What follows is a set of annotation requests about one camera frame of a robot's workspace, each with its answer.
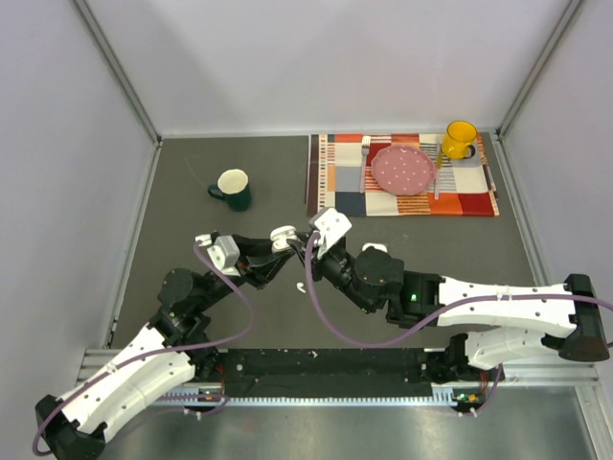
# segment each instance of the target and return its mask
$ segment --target checkered placemat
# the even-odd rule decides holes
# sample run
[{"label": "checkered placemat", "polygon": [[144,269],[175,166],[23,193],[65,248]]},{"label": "checkered placemat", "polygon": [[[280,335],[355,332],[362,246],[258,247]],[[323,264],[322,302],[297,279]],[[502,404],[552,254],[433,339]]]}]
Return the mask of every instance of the checkered placemat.
[{"label": "checkered placemat", "polygon": [[333,206],[347,216],[498,216],[496,188],[489,171],[481,135],[478,151],[467,160],[443,157],[440,197],[434,199],[434,183],[419,195],[395,196],[381,189],[373,178],[371,162],[391,145],[423,150],[437,161],[437,143],[444,134],[372,135],[367,158],[366,192],[360,194],[362,134],[311,136],[307,180],[307,210],[310,215]]}]

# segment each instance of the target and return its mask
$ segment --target mug handle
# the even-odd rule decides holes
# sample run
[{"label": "mug handle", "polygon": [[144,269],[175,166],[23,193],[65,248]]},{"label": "mug handle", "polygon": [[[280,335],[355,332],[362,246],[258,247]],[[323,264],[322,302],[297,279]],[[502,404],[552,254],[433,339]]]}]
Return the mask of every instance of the mug handle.
[{"label": "mug handle", "polygon": [[475,149],[475,146],[473,146],[472,144],[470,144],[468,148],[470,149],[470,155],[465,156],[464,157],[465,160],[467,160],[468,158],[472,158],[473,156],[475,156],[475,153],[477,153],[477,149]]},{"label": "mug handle", "polygon": [[225,201],[226,199],[216,184],[210,185],[209,188],[207,189],[207,192],[209,193],[209,196],[211,198],[220,199],[221,201]]}]

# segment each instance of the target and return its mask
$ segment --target polka dot plate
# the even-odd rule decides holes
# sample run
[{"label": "polka dot plate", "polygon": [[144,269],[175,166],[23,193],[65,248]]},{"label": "polka dot plate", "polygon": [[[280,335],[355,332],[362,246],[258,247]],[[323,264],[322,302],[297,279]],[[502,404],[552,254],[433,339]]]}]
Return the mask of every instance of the polka dot plate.
[{"label": "polka dot plate", "polygon": [[373,177],[379,186],[396,196],[417,195],[436,176],[436,166],[423,151],[411,146],[390,146],[373,158]]}]

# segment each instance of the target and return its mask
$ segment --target yellow mug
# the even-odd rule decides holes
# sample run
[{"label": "yellow mug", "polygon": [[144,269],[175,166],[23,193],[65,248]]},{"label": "yellow mug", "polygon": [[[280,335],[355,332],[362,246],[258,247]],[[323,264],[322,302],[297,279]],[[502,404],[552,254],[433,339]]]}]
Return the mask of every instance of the yellow mug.
[{"label": "yellow mug", "polygon": [[469,122],[453,122],[447,127],[441,150],[449,158],[463,160],[475,156],[476,150],[473,142],[477,139],[477,128]]}]

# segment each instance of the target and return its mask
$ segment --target dark green mug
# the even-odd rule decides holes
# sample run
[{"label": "dark green mug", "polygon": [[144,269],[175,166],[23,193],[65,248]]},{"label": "dark green mug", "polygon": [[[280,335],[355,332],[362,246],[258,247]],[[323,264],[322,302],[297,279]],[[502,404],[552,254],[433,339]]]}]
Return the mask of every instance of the dark green mug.
[{"label": "dark green mug", "polygon": [[217,183],[209,186],[212,198],[225,201],[234,211],[246,211],[251,204],[249,177],[242,170],[228,170],[222,174]]}]

